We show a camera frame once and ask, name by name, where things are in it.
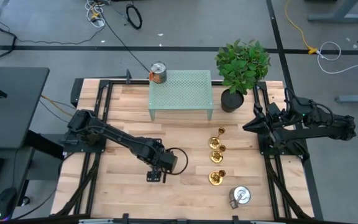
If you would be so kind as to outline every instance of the wooden table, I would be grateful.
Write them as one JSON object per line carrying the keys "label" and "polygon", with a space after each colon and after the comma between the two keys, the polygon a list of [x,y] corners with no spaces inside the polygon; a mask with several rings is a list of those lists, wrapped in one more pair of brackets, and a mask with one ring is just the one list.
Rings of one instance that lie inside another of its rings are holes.
{"label": "wooden table", "polygon": [[[98,79],[84,80],[78,109],[94,109],[98,84]],[[267,87],[270,102],[285,107],[283,83],[269,81]],[[259,152],[257,135],[242,130],[242,126],[254,118],[254,96],[248,91],[238,110],[225,113],[220,103],[225,89],[225,86],[213,86],[211,121],[205,119],[204,111],[160,111],[151,122],[149,86],[114,85],[108,123],[135,136],[161,138],[166,148],[182,148],[189,156],[189,165],[182,175],[169,175],[166,184],[148,183],[146,172],[150,167],[136,159],[128,149],[108,141],[101,156],[91,216],[121,218],[123,213],[129,213],[130,218],[231,220],[237,215],[240,220],[273,220],[264,158]],[[226,129],[220,139],[227,150],[223,161],[214,164],[209,159],[211,150],[207,141],[217,135],[219,127]],[[178,151],[174,153],[178,156],[177,172],[184,166],[185,158]],[[76,190],[83,158],[83,153],[76,153],[64,162],[51,213],[59,211]],[[301,161],[296,156],[282,156],[282,166],[288,191],[304,212],[313,216]],[[213,186],[208,174],[219,169],[224,169],[227,174],[221,185]],[[249,188],[251,200],[233,210],[228,194],[238,185]],[[276,193],[280,215],[284,217],[282,198],[277,189]],[[85,210],[87,198],[85,192],[81,211]]]}

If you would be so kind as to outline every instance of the white wire bundle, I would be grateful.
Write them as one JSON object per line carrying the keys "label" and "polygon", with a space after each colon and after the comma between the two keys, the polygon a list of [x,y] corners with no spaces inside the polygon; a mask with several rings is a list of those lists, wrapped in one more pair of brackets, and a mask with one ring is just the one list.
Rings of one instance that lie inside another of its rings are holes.
{"label": "white wire bundle", "polygon": [[[338,54],[338,56],[337,56],[336,58],[327,58],[327,57],[325,57],[323,54],[321,54],[321,51],[323,50],[323,47],[324,47],[326,44],[333,44],[333,45],[335,45],[335,46],[337,47],[337,49],[339,50],[339,54]],[[350,70],[350,69],[352,69],[352,68],[358,67],[358,65],[353,65],[353,66],[351,66],[351,67],[349,67],[349,68],[345,68],[344,70],[337,71],[337,72],[327,72],[326,70],[324,70],[323,67],[322,67],[321,64],[320,64],[320,59],[325,59],[325,60],[327,60],[327,61],[333,62],[333,61],[336,61],[336,60],[338,60],[338,59],[340,58],[341,52],[342,52],[341,47],[340,47],[337,43],[332,42],[332,41],[327,41],[327,42],[323,43],[323,44],[321,45],[321,47],[320,47],[320,50],[317,51],[317,54],[318,54],[318,55],[317,55],[317,63],[318,63],[318,66],[320,66],[321,70],[322,70],[323,72],[327,73],[327,74],[339,74],[339,73],[348,71],[348,70]]]}
{"label": "white wire bundle", "polygon": [[96,18],[97,23],[91,21],[91,17],[94,15],[94,13],[99,13],[99,14],[103,13],[103,9],[101,8],[102,6],[105,6],[105,4],[99,4],[93,0],[86,0],[85,3],[86,18],[96,28],[102,28],[106,24],[106,21],[100,17]]}

